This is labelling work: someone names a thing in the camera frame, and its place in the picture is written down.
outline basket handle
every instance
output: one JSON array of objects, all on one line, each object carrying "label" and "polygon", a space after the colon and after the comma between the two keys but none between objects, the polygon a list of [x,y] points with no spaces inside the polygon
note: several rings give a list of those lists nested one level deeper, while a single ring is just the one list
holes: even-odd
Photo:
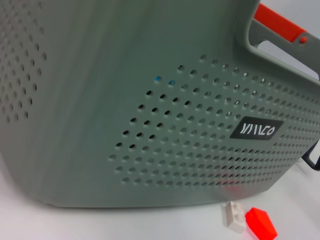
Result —
[{"label": "basket handle", "polygon": [[308,151],[306,151],[305,154],[303,154],[303,156],[301,158],[310,166],[310,168],[312,168],[313,170],[316,170],[316,171],[320,171],[320,157],[316,161],[316,164],[314,164],[314,162],[311,161],[311,159],[310,159],[310,154],[314,150],[317,143],[318,143],[318,141],[316,141],[316,143],[313,144],[312,147],[310,147],[310,149]]},{"label": "basket handle", "polygon": [[249,43],[270,41],[320,76],[320,40],[303,28],[259,4],[249,29]]}]

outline white lego brick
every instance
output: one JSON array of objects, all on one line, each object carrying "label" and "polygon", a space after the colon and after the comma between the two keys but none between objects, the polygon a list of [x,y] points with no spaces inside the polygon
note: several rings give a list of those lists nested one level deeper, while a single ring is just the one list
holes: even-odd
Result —
[{"label": "white lego brick", "polygon": [[225,207],[228,228],[241,234],[247,229],[244,208],[240,203],[230,201]]}]

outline red block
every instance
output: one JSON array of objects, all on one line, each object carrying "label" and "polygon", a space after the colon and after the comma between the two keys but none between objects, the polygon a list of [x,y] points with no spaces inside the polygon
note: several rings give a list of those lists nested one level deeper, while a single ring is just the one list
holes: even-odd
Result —
[{"label": "red block", "polygon": [[259,240],[272,240],[278,235],[265,211],[253,207],[245,214],[245,220]]}]

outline black label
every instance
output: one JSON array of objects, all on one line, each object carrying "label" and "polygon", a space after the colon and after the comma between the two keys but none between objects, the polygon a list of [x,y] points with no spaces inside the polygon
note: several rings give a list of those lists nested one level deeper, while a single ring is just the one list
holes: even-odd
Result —
[{"label": "black label", "polygon": [[231,139],[269,140],[284,121],[244,116],[231,134]]}]

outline laundry basket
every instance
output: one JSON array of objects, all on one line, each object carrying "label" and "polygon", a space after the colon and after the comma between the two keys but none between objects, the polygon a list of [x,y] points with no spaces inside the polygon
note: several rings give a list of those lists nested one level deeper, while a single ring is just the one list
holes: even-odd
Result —
[{"label": "laundry basket", "polygon": [[76,208],[268,190],[320,138],[320,84],[253,46],[317,71],[318,40],[273,33],[258,5],[0,0],[0,151],[19,189]]}]

